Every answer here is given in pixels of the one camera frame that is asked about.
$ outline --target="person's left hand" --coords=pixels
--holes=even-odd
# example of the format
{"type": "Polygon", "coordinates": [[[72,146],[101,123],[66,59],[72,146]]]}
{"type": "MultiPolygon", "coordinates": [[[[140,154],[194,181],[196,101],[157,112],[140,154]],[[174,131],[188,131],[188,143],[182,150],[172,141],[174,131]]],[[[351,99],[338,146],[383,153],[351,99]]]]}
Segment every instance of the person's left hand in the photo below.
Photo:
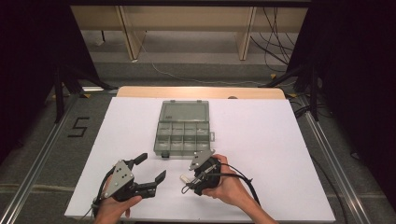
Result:
{"type": "MultiPolygon", "coordinates": [[[[107,185],[110,182],[111,176],[107,179],[105,188],[103,191],[106,191],[107,185]]],[[[112,224],[112,223],[117,223],[122,216],[123,213],[125,213],[126,217],[129,217],[131,215],[131,207],[136,205],[142,201],[141,196],[134,196],[130,198],[129,200],[125,202],[117,202],[115,199],[112,197],[104,199],[101,201],[100,206],[99,206],[99,211],[98,214],[96,215],[95,224],[99,223],[106,223],[106,224],[112,224]]]]}

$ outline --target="table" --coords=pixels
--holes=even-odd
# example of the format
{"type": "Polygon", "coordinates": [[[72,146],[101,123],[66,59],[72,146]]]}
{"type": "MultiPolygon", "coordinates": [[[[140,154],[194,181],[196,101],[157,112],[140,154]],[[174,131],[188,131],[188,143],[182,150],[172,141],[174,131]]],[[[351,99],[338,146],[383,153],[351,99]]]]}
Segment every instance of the table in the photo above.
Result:
{"type": "Polygon", "coordinates": [[[155,156],[156,125],[162,101],[169,99],[209,101],[211,131],[216,133],[212,147],[226,155],[229,163],[248,178],[253,178],[252,184],[263,208],[276,220],[335,221],[283,92],[207,87],[121,88],[106,112],[65,212],[67,217],[79,218],[89,210],[112,164],[147,152],[148,159],[133,169],[135,182],[151,182],[163,170],[167,174],[157,188],[156,197],[135,206],[130,220],[250,222],[248,216],[234,206],[199,197],[192,191],[181,193],[184,184],[179,176],[193,175],[188,171],[191,160],[163,160],[155,156]],[[227,99],[229,96],[238,99],[227,99]]]}

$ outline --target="white tabletop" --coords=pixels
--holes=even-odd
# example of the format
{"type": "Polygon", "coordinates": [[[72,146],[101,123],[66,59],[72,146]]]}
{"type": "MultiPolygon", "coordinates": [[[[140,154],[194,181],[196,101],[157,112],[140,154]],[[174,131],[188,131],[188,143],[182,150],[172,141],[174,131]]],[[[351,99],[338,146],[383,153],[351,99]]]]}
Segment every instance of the white tabletop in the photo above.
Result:
{"type": "MultiPolygon", "coordinates": [[[[181,193],[184,183],[180,175],[193,176],[191,160],[163,160],[153,151],[164,100],[169,99],[112,99],[65,212],[67,217],[80,218],[87,213],[113,164],[147,152],[148,159],[132,170],[134,181],[152,182],[163,170],[166,178],[154,198],[132,208],[130,220],[251,222],[238,208],[220,200],[200,197],[192,190],[181,193]]],[[[227,156],[247,178],[253,178],[262,207],[274,219],[335,221],[287,100],[200,100],[209,102],[210,129],[216,135],[211,147],[227,156]]]]}

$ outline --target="forearm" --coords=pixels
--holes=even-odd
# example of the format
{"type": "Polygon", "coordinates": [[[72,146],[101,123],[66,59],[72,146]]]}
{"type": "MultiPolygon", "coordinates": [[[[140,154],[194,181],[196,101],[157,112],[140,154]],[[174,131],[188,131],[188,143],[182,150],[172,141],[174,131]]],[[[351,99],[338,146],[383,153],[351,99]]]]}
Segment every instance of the forearm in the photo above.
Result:
{"type": "Polygon", "coordinates": [[[271,218],[262,207],[253,199],[247,200],[242,205],[238,206],[244,211],[255,224],[275,224],[277,223],[271,218]]]}

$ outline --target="green transparent box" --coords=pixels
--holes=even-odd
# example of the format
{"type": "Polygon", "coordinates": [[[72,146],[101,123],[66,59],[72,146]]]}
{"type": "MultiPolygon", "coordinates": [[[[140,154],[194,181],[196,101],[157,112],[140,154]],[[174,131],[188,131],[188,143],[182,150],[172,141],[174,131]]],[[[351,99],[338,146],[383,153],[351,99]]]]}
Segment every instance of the green transparent box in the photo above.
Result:
{"type": "Polygon", "coordinates": [[[210,150],[208,101],[164,101],[154,152],[163,158],[210,150]]]}

